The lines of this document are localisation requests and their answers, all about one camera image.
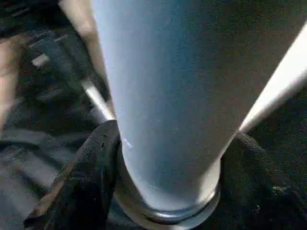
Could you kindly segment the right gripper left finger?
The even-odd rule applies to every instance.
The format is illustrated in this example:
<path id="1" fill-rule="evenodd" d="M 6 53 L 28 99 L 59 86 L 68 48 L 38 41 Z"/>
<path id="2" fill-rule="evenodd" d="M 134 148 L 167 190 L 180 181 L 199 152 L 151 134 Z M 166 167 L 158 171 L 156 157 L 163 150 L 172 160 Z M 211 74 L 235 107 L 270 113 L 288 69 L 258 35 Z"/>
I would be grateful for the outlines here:
<path id="1" fill-rule="evenodd" d="M 104 230 L 116 184 L 119 147 L 116 120 L 96 128 L 24 220 L 24 228 Z"/>

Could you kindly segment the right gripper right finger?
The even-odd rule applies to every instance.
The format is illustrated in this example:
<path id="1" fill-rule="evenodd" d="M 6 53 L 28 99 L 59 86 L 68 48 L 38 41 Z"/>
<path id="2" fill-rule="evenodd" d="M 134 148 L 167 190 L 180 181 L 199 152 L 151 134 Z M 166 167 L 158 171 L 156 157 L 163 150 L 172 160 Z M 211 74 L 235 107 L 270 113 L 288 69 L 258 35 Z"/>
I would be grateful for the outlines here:
<path id="1" fill-rule="evenodd" d="M 306 196 L 252 137 L 239 132 L 222 157 L 219 230 L 305 230 Z"/>

